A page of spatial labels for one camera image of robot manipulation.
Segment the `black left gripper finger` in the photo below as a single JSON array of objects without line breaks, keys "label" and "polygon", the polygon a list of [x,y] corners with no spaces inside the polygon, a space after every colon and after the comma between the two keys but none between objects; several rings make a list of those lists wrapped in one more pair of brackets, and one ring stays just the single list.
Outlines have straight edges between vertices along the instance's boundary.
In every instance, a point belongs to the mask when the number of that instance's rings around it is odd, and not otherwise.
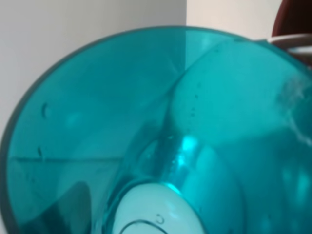
[{"label": "black left gripper finger", "polygon": [[25,234],[89,234],[91,194],[85,182],[77,182],[37,217],[24,224]]}]

